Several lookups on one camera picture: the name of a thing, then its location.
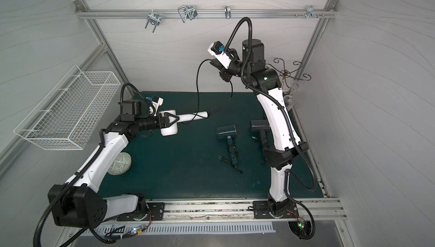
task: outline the decorative ball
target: decorative ball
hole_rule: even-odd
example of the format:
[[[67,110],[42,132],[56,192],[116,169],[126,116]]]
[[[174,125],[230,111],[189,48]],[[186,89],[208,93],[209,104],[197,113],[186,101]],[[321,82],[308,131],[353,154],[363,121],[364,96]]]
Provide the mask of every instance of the decorative ball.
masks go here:
[[[131,156],[126,152],[120,152],[119,155],[115,158],[109,170],[108,174],[111,175],[120,175],[128,171],[131,167]]]

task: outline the metal hook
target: metal hook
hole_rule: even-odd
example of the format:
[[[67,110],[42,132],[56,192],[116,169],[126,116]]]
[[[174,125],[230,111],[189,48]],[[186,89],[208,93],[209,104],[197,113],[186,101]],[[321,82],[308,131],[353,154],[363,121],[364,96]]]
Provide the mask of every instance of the metal hook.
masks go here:
[[[148,23],[151,23],[152,25],[154,25],[154,28],[153,28],[153,33],[154,33],[156,27],[158,25],[160,25],[160,20],[161,19],[160,19],[159,15],[157,15],[155,13],[149,13],[148,19],[147,19],[147,24],[145,25],[145,29],[147,28]]]
[[[224,7],[225,9],[225,19],[230,19],[231,18],[231,8],[229,5],[226,5]]]
[[[193,20],[197,15],[198,12],[196,12],[196,8],[194,5],[182,5],[178,8],[178,14],[181,17],[181,20],[183,22],[186,22],[187,18],[189,17],[189,20]]]

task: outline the white wire basket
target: white wire basket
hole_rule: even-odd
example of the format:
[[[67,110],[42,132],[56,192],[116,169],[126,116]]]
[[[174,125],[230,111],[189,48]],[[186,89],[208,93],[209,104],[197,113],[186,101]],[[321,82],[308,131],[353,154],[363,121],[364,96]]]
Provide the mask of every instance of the white wire basket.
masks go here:
[[[14,133],[45,150],[83,150],[119,86],[111,71],[74,65]]]

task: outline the green table surface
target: green table surface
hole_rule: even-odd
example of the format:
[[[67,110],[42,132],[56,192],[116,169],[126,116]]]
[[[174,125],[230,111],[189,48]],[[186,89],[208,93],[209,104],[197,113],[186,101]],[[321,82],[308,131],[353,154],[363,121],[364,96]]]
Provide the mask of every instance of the green table surface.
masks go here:
[[[177,114],[186,114],[197,109],[196,93],[143,92],[142,95],[163,98],[159,111],[175,109]],[[107,174],[99,195],[141,193],[154,200],[266,198],[271,182],[270,167],[261,164],[259,141],[252,138],[259,134],[249,129],[251,120],[264,118],[263,108],[252,92],[234,93],[232,100],[228,96],[229,93],[221,92],[200,93],[200,111],[217,108],[218,113],[188,125],[178,124],[176,135],[163,137],[160,130],[154,130],[150,137],[149,131],[140,132],[123,150],[131,155],[131,168],[122,175]],[[234,143],[242,174],[230,163],[218,159],[220,155],[229,158],[225,139],[216,138],[216,128],[225,125],[236,126]],[[269,143],[273,144],[271,133]],[[311,184],[308,168],[300,157],[293,159],[292,170],[307,185]],[[290,177],[290,192],[299,198],[323,197],[319,187],[314,192],[307,191],[293,177]]]

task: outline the black hair dryer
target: black hair dryer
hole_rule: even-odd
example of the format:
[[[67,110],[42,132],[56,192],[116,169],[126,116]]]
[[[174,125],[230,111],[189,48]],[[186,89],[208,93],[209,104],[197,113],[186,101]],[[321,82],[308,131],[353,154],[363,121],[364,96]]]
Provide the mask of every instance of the black hair dryer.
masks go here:
[[[227,159],[223,156],[219,156],[219,159],[223,162],[231,162],[231,166],[235,168],[235,170],[241,174],[242,171],[238,169],[237,156],[239,152],[236,149],[233,138],[236,137],[237,131],[235,125],[227,125],[216,128],[216,137],[218,139],[226,139],[227,140],[227,151],[230,154],[230,159]]]

